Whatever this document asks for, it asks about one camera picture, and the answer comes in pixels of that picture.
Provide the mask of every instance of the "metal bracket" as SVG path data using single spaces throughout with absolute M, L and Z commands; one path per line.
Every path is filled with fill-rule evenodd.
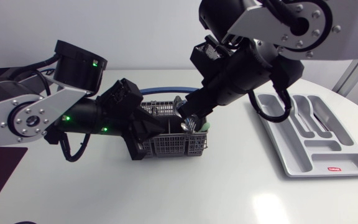
M 358 60 L 353 60 L 342 77 L 335 84 L 333 91 L 347 96 L 358 82 Z

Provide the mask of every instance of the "green led light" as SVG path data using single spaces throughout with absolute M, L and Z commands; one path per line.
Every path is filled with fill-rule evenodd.
M 63 115 L 62 120 L 63 121 L 69 121 L 71 118 L 69 116 Z

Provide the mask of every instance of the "tray compartment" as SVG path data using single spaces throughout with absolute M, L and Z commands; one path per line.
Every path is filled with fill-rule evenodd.
M 331 138 L 333 136 L 330 132 L 324 131 L 317 125 L 318 122 L 316 122 L 314 118 L 310 101 L 306 97 L 294 95 L 293 99 L 295 100 L 296 105 L 298 105 L 299 117 L 310 129 L 310 131 L 315 131 L 322 138 Z
M 341 144 L 352 146 L 354 144 L 352 138 L 321 98 L 317 96 L 308 96 L 308 98 L 313 105 L 314 115 L 318 118 L 319 122 L 332 131 Z
M 358 171 L 358 154 L 313 154 L 311 159 L 313 165 L 319 170 L 333 172 Z
M 306 123 L 302 120 L 302 117 L 298 112 L 298 105 L 296 105 L 294 99 L 292 99 L 292 107 L 290 118 L 293 121 L 296 129 L 299 131 L 300 135 L 304 138 L 314 138 L 315 134 L 307 127 Z
M 331 152 L 342 150 L 339 143 L 332 140 L 306 140 L 305 146 L 307 150 L 313 152 Z
M 259 101 L 263 107 L 263 111 L 270 116 L 279 116 L 284 113 L 284 109 L 280 105 L 277 97 L 273 95 L 259 95 Z M 289 119 L 272 125 L 271 131 L 274 134 L 279 147 L 285 150 L 280 151 L 281 157 L 285 161 L 286 166 L 290 169 L 289 172 L 308 172 L 312 170 L 311 161 L 304 150 L 302 142 L 300 141 L 295 130 L 292 128 Z

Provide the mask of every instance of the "blue cable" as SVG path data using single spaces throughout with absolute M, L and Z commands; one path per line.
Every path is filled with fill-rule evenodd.
M 193 93 L 198 90 L 197 88 L 192 87 L 156 87 L 156 88 L 147 88 L 140 90 L 142 95 L 156 94 L 156 93 Z

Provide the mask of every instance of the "green object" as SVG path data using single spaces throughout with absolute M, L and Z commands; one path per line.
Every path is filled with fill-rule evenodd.
M 207 131 L 210 127 L 211 127 L 211 124 L 209 122 L 205 122 L 203 124 L 203 126 L 201 127 L 201 129 L 199 131 L 197 131 L 197 132 L 200 133 L 200 132 L 203 132 L 203 131 Z

